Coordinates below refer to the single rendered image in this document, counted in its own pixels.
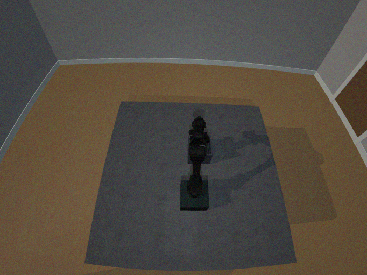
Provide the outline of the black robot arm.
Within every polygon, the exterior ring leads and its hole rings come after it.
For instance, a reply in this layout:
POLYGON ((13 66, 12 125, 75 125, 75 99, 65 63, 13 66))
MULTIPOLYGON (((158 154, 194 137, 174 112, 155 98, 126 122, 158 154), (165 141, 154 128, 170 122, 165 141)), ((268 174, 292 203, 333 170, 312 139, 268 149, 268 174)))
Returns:
POLYGON ((187 183, 187 193, 190 198, 200 198, 202 195, 203 182, 200 176, 201 163, 205 160, 207 156, 207 144, 210 142, 207 133, 204 133, 206 128, 206 122, 198 116, 193 122, 192 127, 194 127, 193 139, 189 143, 189 155, 190 160, 193 162, 193 175, 190 176, 190 180, 187 183), (205 146, 191 146, 194 139, 201 140, 200 144, 205 146), (191 147, 190 147, 191 146, 191 147))

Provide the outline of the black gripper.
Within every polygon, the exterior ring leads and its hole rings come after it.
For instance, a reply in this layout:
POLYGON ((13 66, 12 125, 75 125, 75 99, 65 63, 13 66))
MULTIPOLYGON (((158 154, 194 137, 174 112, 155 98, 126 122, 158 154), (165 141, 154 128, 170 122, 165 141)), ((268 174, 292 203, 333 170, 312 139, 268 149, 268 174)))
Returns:
MULTIPOLYGON (((189 139, 190 141, 193 139, 193 133, 194 130, 189 130, 189 135, 192 135, 192 137, 189 139)), ((193 143, 191 144, 191 146, 200 146, 200 140, 194 139, 193 143)), ((190 146, 190 147, 191 147, 190 146)))

